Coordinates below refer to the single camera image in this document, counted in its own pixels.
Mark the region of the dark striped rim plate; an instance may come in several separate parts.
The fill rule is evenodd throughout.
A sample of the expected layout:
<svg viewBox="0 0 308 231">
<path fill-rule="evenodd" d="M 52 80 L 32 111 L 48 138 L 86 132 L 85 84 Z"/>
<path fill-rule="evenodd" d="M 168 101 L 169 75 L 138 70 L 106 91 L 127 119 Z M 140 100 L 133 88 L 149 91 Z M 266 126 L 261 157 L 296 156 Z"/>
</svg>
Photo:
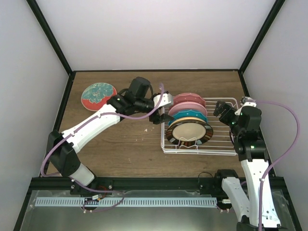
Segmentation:
<svg viewBox="0 0 308 231">
<path fill-rule="evenodd" d="M 202 145 L 213 137 L 214 131 L 207 122 L 185 120 L 172 123 L 165 132 L 166 139 L 176 146 Z"/>
</svg>

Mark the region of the red and teal floral plate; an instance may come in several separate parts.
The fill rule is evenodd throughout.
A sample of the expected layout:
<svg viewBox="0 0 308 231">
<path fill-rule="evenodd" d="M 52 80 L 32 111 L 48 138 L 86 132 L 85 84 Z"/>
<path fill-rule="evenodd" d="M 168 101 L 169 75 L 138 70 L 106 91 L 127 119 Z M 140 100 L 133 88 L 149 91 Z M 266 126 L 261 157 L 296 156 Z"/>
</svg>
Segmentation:
<svg viewBox="0 0 308 231">
<path fill-rule="evenodd" d="M 111 84 L 101 82 L 94 83 L 83 91 L 81 103 L 89 111 L 98 111 L 116 94 L 117 91 Z"/>
</svg>

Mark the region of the yellow plate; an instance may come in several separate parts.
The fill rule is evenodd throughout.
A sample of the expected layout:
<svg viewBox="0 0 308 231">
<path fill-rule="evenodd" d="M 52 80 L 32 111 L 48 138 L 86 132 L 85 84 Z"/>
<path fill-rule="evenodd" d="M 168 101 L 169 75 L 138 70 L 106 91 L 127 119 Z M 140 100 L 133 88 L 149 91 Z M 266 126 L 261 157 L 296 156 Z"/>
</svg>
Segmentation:
<svg viewBox="0 0 308 231">
<path fill-rule="evenodd" d="M 200 118 L 197 118 L 197 117 L 187 116 L 187 117 L 175 119 L 175 120 L 173 121 L 173 123 L 180 122 L 180 121 L 185 121 L 185 120 L 196 120 L 196 121 L 206 122 L 205 120 L 200 119 Z"/>
</svg>

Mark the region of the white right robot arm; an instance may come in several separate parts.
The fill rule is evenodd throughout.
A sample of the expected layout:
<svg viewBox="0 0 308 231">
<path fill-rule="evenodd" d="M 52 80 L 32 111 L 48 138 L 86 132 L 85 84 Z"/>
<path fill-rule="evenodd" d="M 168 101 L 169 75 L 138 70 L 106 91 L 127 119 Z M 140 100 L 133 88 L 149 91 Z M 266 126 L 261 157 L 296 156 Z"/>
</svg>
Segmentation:
<svg viewBox="0 0 308 231">
<path fill-rule="evenodd" d="M 279 231 L 283 229 L 277 215 L 270 187 L 267 168 L 269 155 L 261 138 L 261 110 L 256 103 L 245 102 L 240 109 L 218 101 L 214 110 L 223 124 L 230 128 L 233 146 L 244 170 L 247 191 L 235 171 L 217 171 L 214 189 L 226 193 L 235 211 L 238 231 Z"/>
</svg>

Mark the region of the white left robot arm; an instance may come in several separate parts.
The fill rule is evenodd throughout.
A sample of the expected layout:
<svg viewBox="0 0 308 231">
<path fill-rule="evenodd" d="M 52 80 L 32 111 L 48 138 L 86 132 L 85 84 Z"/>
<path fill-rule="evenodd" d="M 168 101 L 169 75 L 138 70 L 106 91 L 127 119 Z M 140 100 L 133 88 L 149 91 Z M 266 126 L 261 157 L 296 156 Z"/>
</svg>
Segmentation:
<svg viewBox="0 0 308 231">
<path fill-rule="evenodd" d="M 159 110 L 172 106 L 173 96 L 164 89 L 163 84 L 159 88 L 161 93 L 153 93 L 147 98 L 147 92 L 153 90 L 150 81 L 136 77 L 127 89 L 112 96 L 102 108 L 83 122 L 63 132 L 52 131 L 48 136 L 47 155 L 40 169 L 41 176 L 47 177 L 44 168 L 47 161 L 50 161 L 58 174 L 69 177 L 87 194 L 100 193 L 97 177 L 81 163 L 77 154 L 109 127 L 123 119 L 136 120 L 134 114 L 142 113 L 141 119 L 148 118 L 156 125 L 172 120 L 172 116 L 160 114 Z"/>
</svg>

